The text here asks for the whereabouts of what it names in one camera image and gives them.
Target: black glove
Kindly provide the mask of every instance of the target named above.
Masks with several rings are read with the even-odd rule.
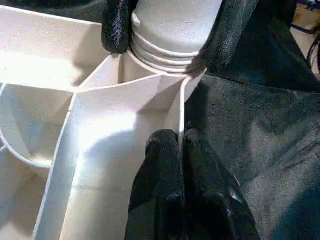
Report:
[[[194,129],[184,136],[183,166],[190,240],[260,239],[237,180]]]
[[[180,240],[184,221],[184,178],[177,136],[152,134],[132,186],[126,240]]]
[[[260,239],[236,179],[194,130],[184,138],[183,161],[172,130],[155,132],[145,156],[132,187],[125,239]]]
[[[212,28],[208,44],[207,61],[209,72],[223,69],[231,61],[240,36],[253,13],[258,0],[224,0]],[[115,54],[128,50],[131,40],[131,14],[138,0],[112,0],[103,13],[102,44]]]

